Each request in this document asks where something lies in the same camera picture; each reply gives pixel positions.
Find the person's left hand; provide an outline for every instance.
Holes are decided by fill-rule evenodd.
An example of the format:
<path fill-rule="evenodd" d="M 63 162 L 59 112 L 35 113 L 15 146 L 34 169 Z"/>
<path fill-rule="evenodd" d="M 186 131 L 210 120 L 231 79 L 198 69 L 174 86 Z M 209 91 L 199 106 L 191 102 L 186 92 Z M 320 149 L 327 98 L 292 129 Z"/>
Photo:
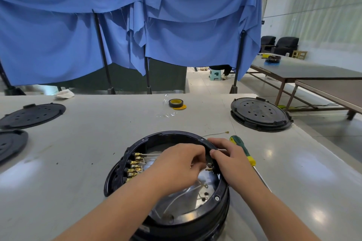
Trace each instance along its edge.
<path fill-rule="evenodd" d="M 180 143 L 163 151 L 143 173 L 157 178 L 160 192 L 166 196 L 192 186 L 205 168 L 205 147 Z"/>

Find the black chair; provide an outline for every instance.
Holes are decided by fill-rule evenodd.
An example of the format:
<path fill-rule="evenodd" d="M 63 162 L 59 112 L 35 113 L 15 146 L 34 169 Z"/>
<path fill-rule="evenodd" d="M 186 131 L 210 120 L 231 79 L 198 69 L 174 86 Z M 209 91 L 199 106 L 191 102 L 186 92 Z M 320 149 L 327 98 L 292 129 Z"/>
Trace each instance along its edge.
<path fill-rule="evenodd" d="M 275 45 L 275 36 L 262 36 L 260 45 L 260 53 L 269 53 Z"/>
<path fill-rule="evenodd" d="M 279 38 L 277 45 L 271 48 L 271 53 L 278 54 L 280 56 L 285 56 L 286 53 L 289 53 L 289 57 L 292 56 L 293 51 L 298 49 L 299 38 L 286 36 Z"/>

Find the hand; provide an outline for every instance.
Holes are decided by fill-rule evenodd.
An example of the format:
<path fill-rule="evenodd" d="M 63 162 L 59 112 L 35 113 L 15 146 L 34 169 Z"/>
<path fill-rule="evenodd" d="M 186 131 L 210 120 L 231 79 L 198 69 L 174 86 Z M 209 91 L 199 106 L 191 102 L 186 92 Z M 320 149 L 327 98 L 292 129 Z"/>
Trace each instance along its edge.
<path fill-rule="evenodd" d="M 205 147 L 180 143 L 163 151 L 144 173 L 157 179 L 162 196 L 166 196 L 192 186 L 205 168 Z"/>
<path fill-rule="evenodd" d="M 242 147 L 224 138 L 208 138 L 219 149 L 210 151 L 228 184 L 242 195 L 245 189 L 259 183 L 260 179 L 251 167 Z"/>

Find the teal plastic stool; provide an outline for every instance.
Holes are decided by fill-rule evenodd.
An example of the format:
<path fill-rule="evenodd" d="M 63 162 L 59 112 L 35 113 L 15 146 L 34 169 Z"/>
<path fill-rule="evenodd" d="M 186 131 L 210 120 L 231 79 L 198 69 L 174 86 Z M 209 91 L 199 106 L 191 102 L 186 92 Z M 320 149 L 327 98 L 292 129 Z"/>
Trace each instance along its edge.
<path fill-rule="evenodd" d="M 221 80 L 221 71 L 210 70 L 210 80 Z"/>

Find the crumpled white paper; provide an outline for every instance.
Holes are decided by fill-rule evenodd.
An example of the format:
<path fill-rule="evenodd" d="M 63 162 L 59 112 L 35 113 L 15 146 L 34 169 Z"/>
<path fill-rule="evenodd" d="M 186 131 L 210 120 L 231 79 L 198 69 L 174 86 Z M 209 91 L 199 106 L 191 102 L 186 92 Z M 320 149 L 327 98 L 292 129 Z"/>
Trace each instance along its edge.
<path fill-rule="evenodd" d="M 66 89 L 66 90 L 63 90 L 63 91 L 60 91 L 60 92 L 57 92 L 55 94 L 56 97 L 59 97 L 59 98 L 71 98 L 74 96 L 74 93 L 71 92 L 69 89 Z"/>

